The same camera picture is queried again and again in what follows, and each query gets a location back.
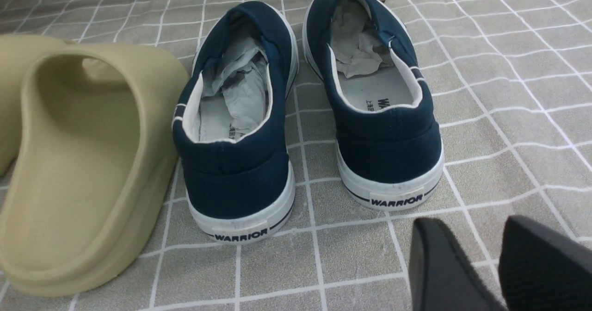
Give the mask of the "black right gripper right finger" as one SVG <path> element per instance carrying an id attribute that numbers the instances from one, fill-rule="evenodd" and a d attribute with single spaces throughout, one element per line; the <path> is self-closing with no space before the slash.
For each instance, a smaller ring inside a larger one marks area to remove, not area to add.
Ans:
<path id="1" fill-rule="evenodd" d="M 510 311 L 592 308 L 591 250 L 527 216 L 506 220 L 498 272 Z"/>

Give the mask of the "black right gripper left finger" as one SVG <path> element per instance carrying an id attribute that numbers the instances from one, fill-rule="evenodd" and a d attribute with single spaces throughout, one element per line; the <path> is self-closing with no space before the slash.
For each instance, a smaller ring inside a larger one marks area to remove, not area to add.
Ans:
<path id="1" fill-rule="evenodd" d="M 413 222 L 409 282 L 414 311 L 505 311 L 483 283 L 449 227 Z"/>

